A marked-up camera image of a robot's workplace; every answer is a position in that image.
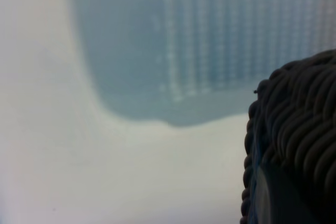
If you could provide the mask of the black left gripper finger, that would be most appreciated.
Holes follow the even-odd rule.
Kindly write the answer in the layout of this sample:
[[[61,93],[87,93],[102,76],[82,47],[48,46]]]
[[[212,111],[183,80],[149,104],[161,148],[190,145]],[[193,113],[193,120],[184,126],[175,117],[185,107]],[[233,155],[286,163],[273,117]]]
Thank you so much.
[[[299,192],[280,169],[259,166],[256,187],[248,214],[249,223],[310,224],[318,223]]]

